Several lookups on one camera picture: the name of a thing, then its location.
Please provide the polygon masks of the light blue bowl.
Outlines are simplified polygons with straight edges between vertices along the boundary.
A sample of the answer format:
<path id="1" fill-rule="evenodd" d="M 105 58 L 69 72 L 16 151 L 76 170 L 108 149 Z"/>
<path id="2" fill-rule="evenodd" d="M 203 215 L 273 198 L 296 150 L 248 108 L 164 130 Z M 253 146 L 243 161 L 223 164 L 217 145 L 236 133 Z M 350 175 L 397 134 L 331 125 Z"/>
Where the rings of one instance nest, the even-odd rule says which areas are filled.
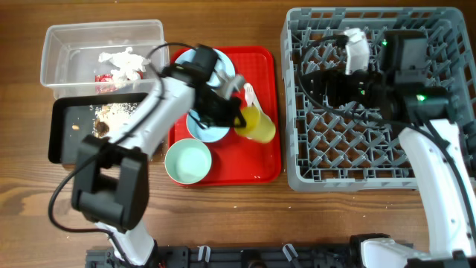
<path id="1" fill-rule="evenodd" d="M 189 134 L 204 143 L 214 143 L 223 139 L 229 132 L 229 127 L 206 127 L 200 122 L 199 114 L 190 110 L 187 114 L 186 125 Z"/>

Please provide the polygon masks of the yellow plastic cup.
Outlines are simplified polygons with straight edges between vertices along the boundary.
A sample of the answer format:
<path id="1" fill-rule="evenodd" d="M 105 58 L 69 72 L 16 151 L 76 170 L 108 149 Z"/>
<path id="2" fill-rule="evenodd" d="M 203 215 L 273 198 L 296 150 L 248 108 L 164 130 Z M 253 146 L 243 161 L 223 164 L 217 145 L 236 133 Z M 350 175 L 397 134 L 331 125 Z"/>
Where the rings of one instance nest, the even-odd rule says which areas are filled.
<path id="1" fill-rule="evenodd" d="M 255 106 L 240 110 L 245 119 L 244 127 L 235 127 L 237 135 L 251 139 L 259 143 L 269 143 L 276 134 L 276 126 L 263 111 Z"/>

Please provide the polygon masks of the food scraps and rice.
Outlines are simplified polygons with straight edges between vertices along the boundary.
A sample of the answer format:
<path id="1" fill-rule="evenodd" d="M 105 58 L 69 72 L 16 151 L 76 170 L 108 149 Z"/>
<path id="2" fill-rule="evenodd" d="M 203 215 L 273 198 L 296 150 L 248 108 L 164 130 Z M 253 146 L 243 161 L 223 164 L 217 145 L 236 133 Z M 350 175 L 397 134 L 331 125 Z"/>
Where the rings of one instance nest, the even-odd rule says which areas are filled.
<path id="1" fill-rule="evenodd" d="M 102 138 L 120 129 L 137 109 L 138 103 L 107 103 L 74 106 L 66 112 L 66 129 L 82 138 L 93 135 Z"/>

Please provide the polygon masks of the red snack wrapper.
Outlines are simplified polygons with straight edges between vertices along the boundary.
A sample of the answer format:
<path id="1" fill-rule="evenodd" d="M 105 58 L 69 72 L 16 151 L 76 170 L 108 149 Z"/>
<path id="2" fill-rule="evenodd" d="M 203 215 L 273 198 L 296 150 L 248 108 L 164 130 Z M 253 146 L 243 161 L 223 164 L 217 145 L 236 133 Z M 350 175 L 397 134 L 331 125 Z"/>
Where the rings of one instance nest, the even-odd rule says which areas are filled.
<path id="1" fill-rule="evenodd" d="M 95 82 L 99 83 L 99 85 L 95 86 L 97 94 L 106 94 L 116 90 L 111 74 L 96 75 Z"/>

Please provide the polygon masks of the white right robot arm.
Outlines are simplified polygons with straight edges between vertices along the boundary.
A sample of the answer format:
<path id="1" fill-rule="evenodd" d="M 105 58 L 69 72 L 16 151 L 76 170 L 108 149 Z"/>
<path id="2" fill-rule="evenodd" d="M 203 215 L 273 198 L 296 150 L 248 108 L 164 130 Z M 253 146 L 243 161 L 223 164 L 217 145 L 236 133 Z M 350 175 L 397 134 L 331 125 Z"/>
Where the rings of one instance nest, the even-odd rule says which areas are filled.
<path id="1" fill-rule="evenodd" d="M 321 42 L 346 51 L 346 65 L 306 73 L 309 56 Z M 420 252 L 384 234 L 350 239 L 352 267 L 473 267 L 475 193 L 460 146 L 460 128 L 451 94 L 427 86 L 427 36 L 418 30 L 383 33 L 381 59 L 370 70 L 370 45 L 361 29 L 325 36 L 297 54 L 295 84 L 313 106 L 332 114 L 355 102 L 379 109 L 375 124 L 389 125 L 411 164 L 422 198 L 430 249 Z"/>

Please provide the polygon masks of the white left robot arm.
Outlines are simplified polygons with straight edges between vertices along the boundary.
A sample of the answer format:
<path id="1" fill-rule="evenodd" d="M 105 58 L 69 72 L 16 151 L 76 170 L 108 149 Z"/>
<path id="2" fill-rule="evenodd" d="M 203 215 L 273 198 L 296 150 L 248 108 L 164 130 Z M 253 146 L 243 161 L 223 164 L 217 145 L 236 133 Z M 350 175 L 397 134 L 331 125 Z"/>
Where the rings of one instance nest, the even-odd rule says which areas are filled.
<path id="1" fill-rule="evenodd" d="M 245 83 L 241 74 L 222 75 L 209 86 L 219 55 L 200 45 L 191 61 L 156 73 L 157 86 L 132 117 L 103 138 L 87 135 L 80 144 L 73 179 L 72 207 L 108 236 L 124 267 L 157 267 L 156 241 L 142 217 L 149 202 L 149 160 L 169 129 L 195 110 L 206 127 L 243 127 L 241 101 L 232 95 Z"/>

